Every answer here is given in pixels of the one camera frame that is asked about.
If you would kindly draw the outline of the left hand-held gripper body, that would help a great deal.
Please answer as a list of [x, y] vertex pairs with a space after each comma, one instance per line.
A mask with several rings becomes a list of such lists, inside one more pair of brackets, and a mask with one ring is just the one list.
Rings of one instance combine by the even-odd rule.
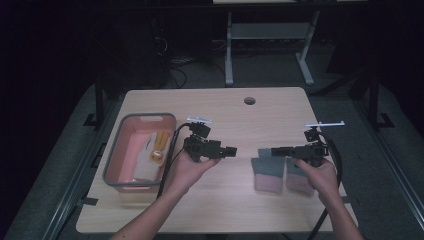
[[208, 140], [211, 120], [193, 116], [189, 116], [187, 120], [191, 134], [184, 139], [183, 149], [193, 160], [199, 162], [202, 157], [210, 159], [226, 157], [220, 141]]

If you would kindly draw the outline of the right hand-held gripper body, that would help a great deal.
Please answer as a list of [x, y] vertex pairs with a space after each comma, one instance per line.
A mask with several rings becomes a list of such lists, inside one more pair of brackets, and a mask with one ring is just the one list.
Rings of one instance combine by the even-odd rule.
[[322, 160], [333, 152], [333, 160], [336, 167], [342, 166], [341, 155], [334, 143], [334, 141], [319, 131], [322, 127], [336, 127], [344, 126], [345, 122], [334, 122], [334, 123], [308, 123], [306, 127], [309, 130], [304, 132], [308, 144], [296, 148], [295, 158], [302, 159], [306, 163], [313, 167], [319, 167], [322, 164]]

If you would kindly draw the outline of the grey and pink fingerless glove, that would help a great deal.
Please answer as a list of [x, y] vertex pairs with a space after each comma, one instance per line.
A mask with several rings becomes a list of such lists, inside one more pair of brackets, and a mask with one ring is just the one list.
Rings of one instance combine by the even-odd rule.
[[270, 149], [259, 149], [258, 156], [251, 159], [254, 189], [261, 192], [281, 194], [285, 157], [275, 157]]
[[291, 157], [286, 158], [286, 167], [286, 187], [291, 191], [312, 196], [314, 194], [314, 188], [310, 185], [306, 173], [294, 164]]

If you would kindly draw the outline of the pink basin with grey rim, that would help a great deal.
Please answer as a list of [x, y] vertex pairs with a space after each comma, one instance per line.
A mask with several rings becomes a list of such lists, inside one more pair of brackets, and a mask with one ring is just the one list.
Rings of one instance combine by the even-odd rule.
[[[176, 118], [171, 113], [129, 114], [121, 120], [109, 153], [103, 181], [121, 193], [156, 192], [161, 184]], [[154, 132], [168, 131], [170, 138], [164, 164], [154, 182], [133, 178], [137, 155]]]

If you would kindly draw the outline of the person's right hand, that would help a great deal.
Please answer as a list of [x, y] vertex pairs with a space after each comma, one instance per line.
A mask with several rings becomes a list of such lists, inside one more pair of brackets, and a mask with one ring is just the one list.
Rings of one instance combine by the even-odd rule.
[[333, 197], [339, 195], [335, 166], [327, 159], [319, 167], [313, 167], [302, 159], [293, 159], [293, 163], [302, 169], [310, 185], [318, 191], [320, 200], [326, 205]]

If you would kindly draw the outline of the person's left hand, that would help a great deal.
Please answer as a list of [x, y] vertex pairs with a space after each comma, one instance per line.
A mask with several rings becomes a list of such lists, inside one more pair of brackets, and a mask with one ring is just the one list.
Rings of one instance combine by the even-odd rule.
[[166, 184], [167, 195], [182, 197], [202, 177], [202, 175], [220, 162], [219, 159], [209, 159], [195, 162], [186, 153], [177, 157], [171, 167], [171, 173]]

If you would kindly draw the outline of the black metal stand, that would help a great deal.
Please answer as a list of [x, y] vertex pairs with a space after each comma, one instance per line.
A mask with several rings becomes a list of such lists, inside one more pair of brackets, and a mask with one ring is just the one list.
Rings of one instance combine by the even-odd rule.
[[379, 78], [375, 73], [372, 73], [369, 81], [368, 121], [375, 131], [380, 131], [382, 128], [394, 128], [389, 115], [378, 110], [378, 104]]
[[84, 126], [99, 130], [104, 122], [104, 90], [102, 77], [98, 76], [94, 82], [95, 112], [87, 115]]

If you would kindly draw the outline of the grey metal floor rail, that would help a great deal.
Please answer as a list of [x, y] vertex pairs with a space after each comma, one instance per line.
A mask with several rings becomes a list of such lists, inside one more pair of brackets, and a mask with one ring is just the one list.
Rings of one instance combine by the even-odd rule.
[[57, 240], [83, 206], [121, 105], [121, 101], [107, 100], [100, 125], [96, 115], [93, 123], [85, 123], [95, 111], [92, 103], [78, 105], [65, 126], [45, 167], [52, 213], [42, 240]]
[[360, 101], [355, 101], [353, 105], [359, 112], [364, 125], [376, 142], [379, 151], [382, 153], [386, 165], [393, 175], [394, 181], [398, 185], [398, 189], [405, 199], [416, 222], [420, 226], [420, 229], [424, 232], [424, 202], [419, 198], [419, 195], [410, 183], [406, 174], [401, 169], [401, 166], [398, 163], [398, 158], [394, 155], [387, 141], [381, 135], [380, 128], [371, 122], [368, 110], [365, 108], [364, 104]]

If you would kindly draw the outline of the white metal desk frame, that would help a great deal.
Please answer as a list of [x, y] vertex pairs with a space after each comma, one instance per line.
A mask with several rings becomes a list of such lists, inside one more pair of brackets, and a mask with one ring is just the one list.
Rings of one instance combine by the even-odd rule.
[[233, 40], [303, 40], [303, 49], [295, 54], [298, 66], [305, 83], [314, 84], [314, 79], [306, 62], [312, 43], [320, 11], [315, 11], [309, 22], [299, 23], [236, 23], [232, 21], [232, 13], [227, 14], [225, 85], [234, 84], [232, 41]]

